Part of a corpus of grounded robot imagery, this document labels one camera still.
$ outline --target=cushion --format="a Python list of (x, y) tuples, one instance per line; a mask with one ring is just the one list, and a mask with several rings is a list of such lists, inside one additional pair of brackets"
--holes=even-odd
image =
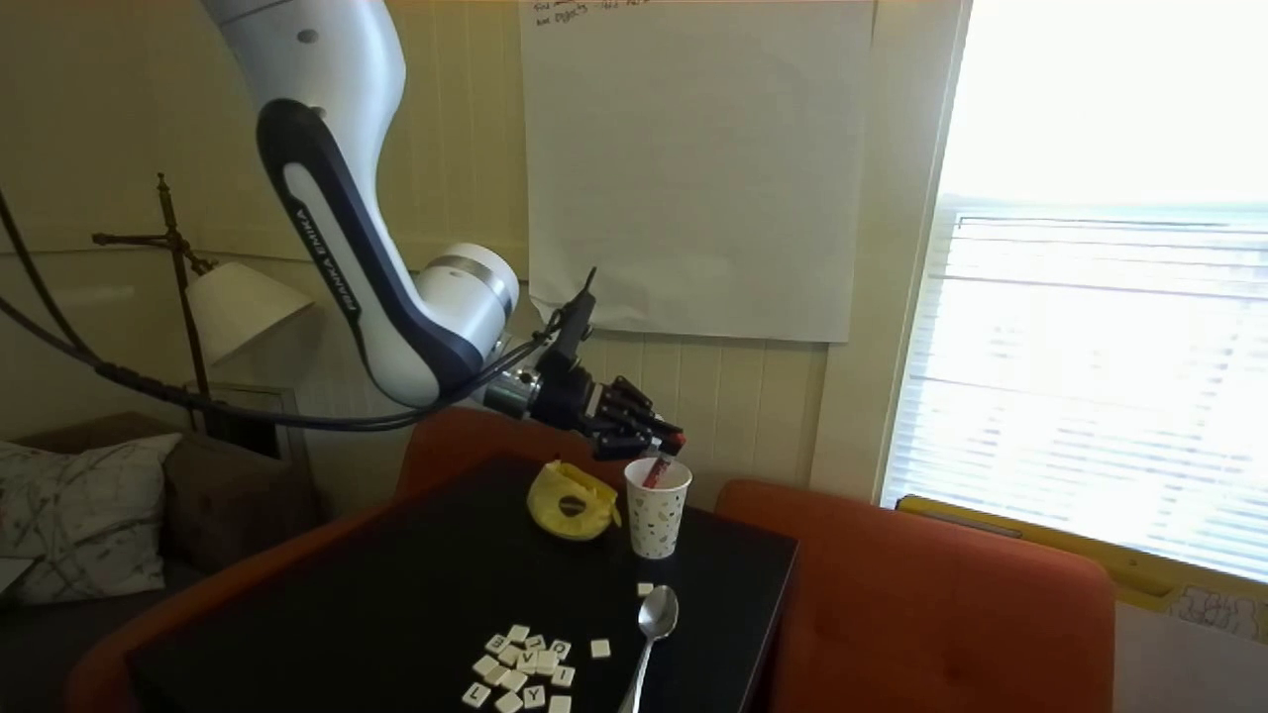
[(0, 553), (40, 559), (15, 603), (164, 590), (164, 460), (177, 435), (81, 454), (0, 444)]

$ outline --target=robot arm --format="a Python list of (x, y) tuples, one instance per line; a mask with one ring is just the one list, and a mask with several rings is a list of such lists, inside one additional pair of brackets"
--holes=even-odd
[(466, 388), (521, 279), (481, 246), (417, 279), (377, 209), (377, 162), (403, 85), (382, 0), (201, 0), (259, 106), (264, 174), (338, 295), (374, 382), (424, 409)]

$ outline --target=plastic cup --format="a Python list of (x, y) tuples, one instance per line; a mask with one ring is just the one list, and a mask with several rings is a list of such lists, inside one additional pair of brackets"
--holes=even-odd
[(695, 471), (675, 454), (642, 454), (625, 463), (625, 526), (637, 559), (675, 559), (688, 477)]

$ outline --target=spoon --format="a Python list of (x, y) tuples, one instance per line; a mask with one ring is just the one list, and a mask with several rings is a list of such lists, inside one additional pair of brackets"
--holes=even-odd
[(647, 646), (642, 646), (642, 656), (637, 656), (637, 670), (633, 670), (633, 683), (629, 683), (629, 693), (624, 702), (624, 713), (637, 713), (642, 707), (642, 682), (647, 682), (651, 648), (676, 631), (676, 594), (668, 587), (654, 587), (642, 598), (637, 631), (642, 631)]

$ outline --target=floor lamp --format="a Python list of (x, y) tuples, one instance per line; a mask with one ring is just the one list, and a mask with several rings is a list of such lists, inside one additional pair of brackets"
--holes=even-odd
[[(229, 351), (264, 338), (271, 327), (297, 316), (313, 301), (292, 285), (283, 285), (243, 262), (197, 256), (177, 231), (173, 196), (164, 174), (159, 174), (159, 209), (164, 209), (164, 232), (90, 232), (90, 240), (172, 254), (194, 388), (197, 394), (209, 394), (209, 374), (205, 374), (209, 360), (226, 360)], [(229, 419), (229, 415), (205, 415), (205, 411), (197, 419), (197, 411), (190, 409), (190, 426), (279, 454), (279, 433), (264, 419)]]

